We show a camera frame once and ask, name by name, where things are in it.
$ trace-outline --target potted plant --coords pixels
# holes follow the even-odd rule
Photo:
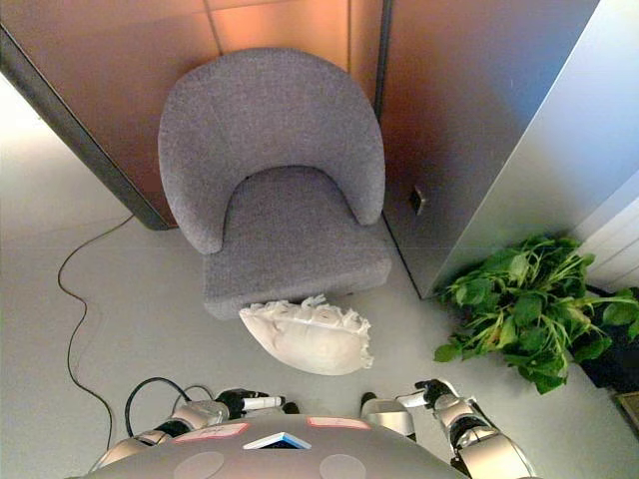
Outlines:
[[[578,247],[575,239],[533,237],[458,277],[441,297],[461,309],[462,323],[435,360],[500,352],[544,394],[566,382],[568,349],[578,338],[588,340],[574,350],[576,362],[610,346],[604,324],[627,326],[633,340],[639,302],[629,289],[609,297],[587,294],[586,268],[594,255],[580,255]]]

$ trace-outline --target metal panel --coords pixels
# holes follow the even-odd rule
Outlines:
[[[441,279],[494,247],[572,230],[639,171],[638,25],[636,1],[601,0]],[[634,260],[627,247],[610,268]]]
[[[79,158],[90,159],[87,167],[145,226],[165,230],[165,220],[82,127],[4,28],[0,29],[0,52],[2,73],[58,137]]]
[[[203,3],[29,0],[4,2],[2,13],[69,110],[171,223],[157,131],[170,88],[217,56]]]
[[[374,102],[383,0],[350,0],[350,75]]]
[[[118,194],[118,188],[133,184],[163,222],[173,224],[159,175],[157,130],[175,82],[224,52],[287,46],[351,70],[372,99],[380,5],[381,0],[5,0],[2,24],[82,126],[75,133],[56,132],[92,138],[118,170],[109,188]],[[97,157],[80,158],[92,168]]]
[[[213,12],[224,54],[251,47],[293,47],[348,70],[348,2],[299,0]]]
[[[422,296],[479,207],[596,0],[402,0],[382,131],[384,212]],[[416,216],[409,198],[425,194]]]

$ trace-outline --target wooden wall panel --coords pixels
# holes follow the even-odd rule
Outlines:
[[[213,12],[222,51],[293,47],[348,69],[348,2],[299,0]]]
[[[182,75],[220,50],[294,47],[351,71],[372,100],[380,16],[381,0],[3,0],[1,20],[94,140],[172,223],[157,133],[166,96]]]

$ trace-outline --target wall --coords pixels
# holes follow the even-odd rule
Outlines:
[[[158,126],[182,75],[236,50],[293,47],[351,72],[372,99],[380,16],[381,0],[2,2],[3,27],[167,223]]]
[[[572,232],[595,254],[588,283],[608,291],[639,286],[639,170]]]
[[[494,247],[572,230],[639,171],[638,78],[639,4],[602,0],[441,280]]]
[[[539,107],[596,0],[394,3],[384,212],[422,296]],[[426,196],[416,216],[413,186]]]

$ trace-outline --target gray armchair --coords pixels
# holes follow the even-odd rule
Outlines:
[[[204,256],[213,316],[386,281],[390,259],[370,230],[383,202],[379,127],[331,63],[252,49],[196,68],[167,99],[159,153],[171,210]]]

